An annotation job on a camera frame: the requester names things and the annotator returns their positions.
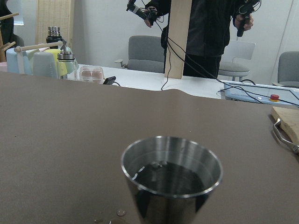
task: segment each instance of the cup rim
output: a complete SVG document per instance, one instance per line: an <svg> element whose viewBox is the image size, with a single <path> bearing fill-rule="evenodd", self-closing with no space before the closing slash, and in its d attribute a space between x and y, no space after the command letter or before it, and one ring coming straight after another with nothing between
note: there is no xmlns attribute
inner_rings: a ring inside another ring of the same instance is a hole
<svg viewBox="0 0 299 224"><path fill-rule="evenodd" d="M122 153L122 156L121 156L121 169L123 171L123 173L125 174L125 176L133 183L137 186L137 188L139 189L143 189L147 192L150 192L154 195L158 195L158 196L164 196L164 197L167 197L167 198L192 198L192 197L197 197L197 196L201 196L201 195L205 195L209 192L211 192L212 190L214 190L222 181L222 178L223 178L223 166L220 162L220 160L218 159L218 157L215 155L215 153L213 153L211 150L203 147L205 150L207 150L215 159L216 161L218 162L219 164L219 168L220 168L220 174L219 174L219 178L218 180L209 188L205 189L204 191L201 191L201 192L197 192L197 193L193 193L193 194L184 194L184 195L174 195L174 194L168 194L168 193L162 193L162 192L158 192L158 191L155 191L155 190L152 190L142 184L140 184L139 182L135 181L132 179L132 177L130 176L130 174L127 172L124 164L123 164L123 160L124 160L124 156L126 154L126 152L134 145L138 144L139 142L141 141L144 141L144 140L149 140L149 139L156 139L156 138L174 138L174 139L182 139L182 140L186 140L192 144L195 144L195 145L198 145L200 147L202 147L202 145L200 145L199 143L195 142L195 141L192 141L192 140L189 140L189 139L185 139L185 138L180 138L180 137L172 137L172 136L153 136L153 137L149 137L149 138L143 138L143 139L139 139L133 143L131 143L125 150L124 152Z"/></svg>

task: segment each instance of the cutting board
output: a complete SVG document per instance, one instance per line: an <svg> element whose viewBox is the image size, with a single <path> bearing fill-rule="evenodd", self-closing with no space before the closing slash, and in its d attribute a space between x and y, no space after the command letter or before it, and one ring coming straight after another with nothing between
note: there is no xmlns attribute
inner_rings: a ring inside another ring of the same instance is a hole
<svg viewBox="0 0 299 224"><path fill-rule="evenodd" d="M299 145L299 110L274 106L271 115L275 120L280 118L280 128L284 130L294 144Z"/></svg>

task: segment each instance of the metal cup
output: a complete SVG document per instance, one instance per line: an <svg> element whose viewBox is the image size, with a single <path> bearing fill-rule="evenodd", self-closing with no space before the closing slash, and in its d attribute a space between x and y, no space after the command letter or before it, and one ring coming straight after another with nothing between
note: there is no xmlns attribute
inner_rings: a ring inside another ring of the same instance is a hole
<svg viewBox="0 0 299 224"><path fill-rule="evenodd" d="M156 136L127 147L121 167L144 224L189 224L222 180L216 155L196 142Z"/></svg>

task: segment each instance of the black pants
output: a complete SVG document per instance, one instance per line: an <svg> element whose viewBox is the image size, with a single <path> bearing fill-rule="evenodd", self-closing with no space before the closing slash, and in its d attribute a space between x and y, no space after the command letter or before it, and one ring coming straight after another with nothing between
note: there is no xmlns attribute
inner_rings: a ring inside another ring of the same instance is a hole
<svg viewBox="0 0 299 224"><path fill-rule="evenodd" d="M219 57L204 57L204 56L197 56L197 55L188 55L188 56L186 55L185 57L183 76L217 78L221 56Z"/></svg>

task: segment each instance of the brown table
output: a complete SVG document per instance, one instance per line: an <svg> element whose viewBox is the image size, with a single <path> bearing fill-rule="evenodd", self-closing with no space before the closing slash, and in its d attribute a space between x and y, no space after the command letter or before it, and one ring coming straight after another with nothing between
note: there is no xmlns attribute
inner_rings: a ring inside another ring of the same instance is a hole
<svg viewBox="0 0 299 224"><path fill-rule="evenodd" d="M221 185L193 222L299 222L299 156L274 137L271 105L0 73L0 223L139 223L120 158L155 135L211 149Z"/></svg>

